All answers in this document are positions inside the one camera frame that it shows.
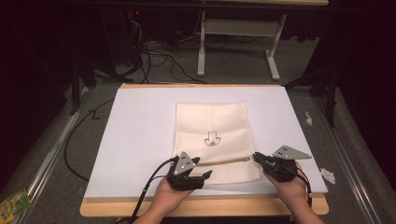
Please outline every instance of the white desk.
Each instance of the white desk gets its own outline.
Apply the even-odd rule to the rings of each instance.
[[[278,86],[123,86],[115,99],[81,205],[87,217],[129,216],[154,170],[171,157],[178,102],[245,102],[256,151],[271,155],[282,145],[312,155],[289,96]],[[314,209],[326,214],[326,186],[315,159],[301,160],[314,193]],[[159,175],[166,174],[163,168]],[[153,182],[149,206],[158,182]],[[171,216],[274,216],[289,213],[266,179],[236,185],[205,185],[196,190]],[[249,208],[256,204],[256,209]]]
[[[327,0],[215,0],[216,2],[238,2],[255,4],[280,4],[294,6],[327,6]],[[279,21],[236,21],[207,19],[206,13],[201,13],[201,42],[198,54],[198,77],[205,75],[205,35],[251,35],[270,36],[273,43],[270,49],[265,51],[265,56],[270,67],[274,81],[280,80],[280,75],[276,68],[274,54],[283,26],[285,25],[286,14],[282,14]]]

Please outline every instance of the folded napkin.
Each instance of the folded napkin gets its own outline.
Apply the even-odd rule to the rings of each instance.
[[[200,157],[191,175],[212,170],[206,184],[241,183],[260,178],[244,103],[177,104],[173,155]]]

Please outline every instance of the desk leg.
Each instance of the desk leg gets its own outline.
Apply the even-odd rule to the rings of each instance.
[[[205,75],[205,26],[206,26],[206,13],[201,13],[201,44],[198,54],[198,77]]]
[[[279,20],[279,24],[276,27],[273,46],[270,50],[265,51],[265,56],[267,58],[268,65],[270,66],[270,71],[271,71],[273,81],[280,80],[280,76],[279,76],[279,73],[277,72],[277,68],[276,68],[276,64],[275,64],[275,60],[274,60],[274,54],[275,54],[277,43],[279,42],[280,35],[282,34],[283,26],[285,25],[285,20],[286,20],[286,14],[282,14],[280,17],[280,20]]]

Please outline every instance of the white board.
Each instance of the white board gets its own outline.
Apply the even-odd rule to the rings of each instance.
[[[254,147],[271,156],[283,145],[312,155],[283,87],[194,87],[119,89],[99,147],[86,198],[137,198],[157,167],[172,156],[176,105],[245,102]],[[315,158],[299,160],[313,193],[326,193]],[[165,175],[165,166],[158,175]],[[158,179],[151,183],[153,196]],[[262,179],[231,185],[205,185],[192,195],[273,194]]]

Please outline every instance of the gray carpet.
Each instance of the gray carpet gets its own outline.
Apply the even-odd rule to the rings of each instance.
[[[269,68],[263,58],[263,47],[268,44],[268,39],[261,39],[251,43],[233,42],[224,48],[218,40],[209,42],[212,47],[206,51],[206,73],[202,78],[207,83],[235,83],[235,84],[279,84],[283,85],[297,77],[300,77],[306,67],[309,57],[312,54],[316,41],[298,43],[295,39],[281,41],[276,52],[276,64],[281,75],[279,82],[271,80]],[[197,78],[196,64],[198,57],[198,47],[194,42],[179,44],[177,48],[152,44],[151,56],[158,50],[171,54],[176,61],[181,64],[185,72],[191,77]],[[177,66],[172,70],[172,63],[163,63],[163,57],[151,59],[151,67],[148,74],[150,82],[178,82],[178,78],[188,79],[182,74]],[[119,71],[127,68],[120,65]],[[143,79],[141,71],[136,72],[131,77],[136,82]],[[99,106],[108,99],[114,98],[120,83],[114,80],[104,80],[98,78],[96,88],[89,91],[89,97],[80,109],[78,120],[89,113],[89,110]],[[364,141],[359,135],[359,131],[354,126],[353,119],[347,112],[347,106],[343,104],[342,95],[337,92],[337,105],[335,107],[335,129],[329,129],[326,120],[323,119],[323,112],[318,102],[321,99],[312,98],[306,91],[307,87],[299,87],[289,91],[290,100],[301,123],[305,137],[312,153],[318,163],[319,168],[326,168],[334,172],[336,183],[333,185],[326,181],[329,193],[326,199],[330,206],[328,215],[322,216],[326,223],[396,223],[396,218],[391,212],[395,206],[395,193],[389,186],[386,178],[380,172],[370,151],[364,145]],[[108,103],[100,107],[96,112],[96,117],[87,117],[76,129],[67,146],[67,159],[70,165],[81,175],[89,177],[94,165],[95,157],[106,121],[110,113],[111,104]],[[35,146],[25,157],[15,175],[1,192],[1,199],[21,188],[29,188],[35,174],[47,154],[56,145],[64,126],[68,119],[68,112],[71,108],[69,101],[64,110],[51,123],[48,129],[37,140]],[[304,112],[308,111],[313,119],[313,125],[305,123]],[[353,167],[356,169],[361,182],[370,194],[371,202],[374,205],[378,218],[370,221],[367,212],[364,212],[362,205],[357,200],[356,192],[340,157],[339,143],[334,142],[332,134],[338,134],[342,147],[347,150],[347,155],[351,159]],[[87,187],[87,182],[73,175],[66,167],[64,155],[60,155],[49,179],[45,182],[45,187],[37,198],[35,206],[30,211],[24,223],[114,223],[116,219],[83,217],[79,214],[79,207]],[[166,219],[164,223],[281,223],[281,220],[273,220],[267,217],[239,217],[232,220],[227,218],[191,218],[191,219]]]

